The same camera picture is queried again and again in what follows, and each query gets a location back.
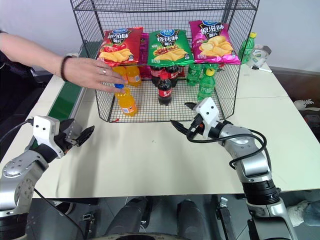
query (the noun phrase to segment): white wall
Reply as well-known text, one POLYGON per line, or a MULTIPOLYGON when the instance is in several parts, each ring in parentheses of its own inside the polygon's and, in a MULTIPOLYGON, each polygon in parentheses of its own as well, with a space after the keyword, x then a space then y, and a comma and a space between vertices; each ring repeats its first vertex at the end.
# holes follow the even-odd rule
MULTIPOLYGON (((261 0, 253 31, 268 45, 270 66, 320 72, 320 1, 261 0)), ((0 0, 0 27, 57 54, 82 43, 69 0, 0 0)))

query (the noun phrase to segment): black bracelet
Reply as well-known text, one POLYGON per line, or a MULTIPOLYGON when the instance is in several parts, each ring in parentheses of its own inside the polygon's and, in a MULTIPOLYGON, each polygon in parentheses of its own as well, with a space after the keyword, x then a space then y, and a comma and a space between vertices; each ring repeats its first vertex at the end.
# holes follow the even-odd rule
POLYGON ((66 64, 67 59, 69 59, 69 58, 72 58, 72 56, 65 56, 62 60, 61 67, 60 67, 60 75, 61 75, 62 80, 65 82, 69 82, 65 77, 65 64, 66 64))

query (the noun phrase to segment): metal wire rack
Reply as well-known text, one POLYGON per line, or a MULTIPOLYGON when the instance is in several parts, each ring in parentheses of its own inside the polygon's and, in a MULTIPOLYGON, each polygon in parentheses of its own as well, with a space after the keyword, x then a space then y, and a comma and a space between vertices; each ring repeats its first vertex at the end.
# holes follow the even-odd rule
MULTIPOLYGON (((191 39, 189 21, 214 20, 229 24, 228 33, 236 52, 248 38, 260 0, 70 0, 83 47, 89 58, 95 58, 104 31, 142 26, 150 33, 161 29, 182 29, 191 39)), ((212 95, 220 110, 220 118, 234 113, 240 65, 227 64, 215 74, 212 95)), ((161 106, 157 89, 149 81, 131 88, 138 114, 124 116, 113 93, 96 91, 99 116, 107 122, 189 121, 193 111, 183 104, 197 101, 197 87, 179 80, 169 106, 161 106)))

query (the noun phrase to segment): red bottle cap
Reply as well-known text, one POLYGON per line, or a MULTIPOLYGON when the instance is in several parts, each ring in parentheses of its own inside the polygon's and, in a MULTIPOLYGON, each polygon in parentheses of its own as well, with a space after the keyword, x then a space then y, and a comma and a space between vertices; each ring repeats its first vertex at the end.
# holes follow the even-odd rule
POLYGON ((163 71, 160 73, 159 77, 161 80, 165 80, 165 79, 168 79, 169 75, 166 71, 163 71))

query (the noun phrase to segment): human arm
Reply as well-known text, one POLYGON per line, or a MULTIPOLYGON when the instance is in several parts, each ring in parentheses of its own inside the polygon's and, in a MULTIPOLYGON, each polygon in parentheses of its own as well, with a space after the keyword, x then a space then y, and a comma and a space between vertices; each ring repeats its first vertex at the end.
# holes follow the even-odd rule
MULTIPOLYGON (((13 62, 26 66, 39 66, 50 73, 61 77, 62 56, 45 49, 25 38, 0 33, 0 51, 13 62)), ((107 64, 91 58, 70 58, 64 66, 65 78, 82 87, 107 92, 122 92, 122 89, 106 86, 102 83, 125 84, 118 73, 112 71, 107 64)))

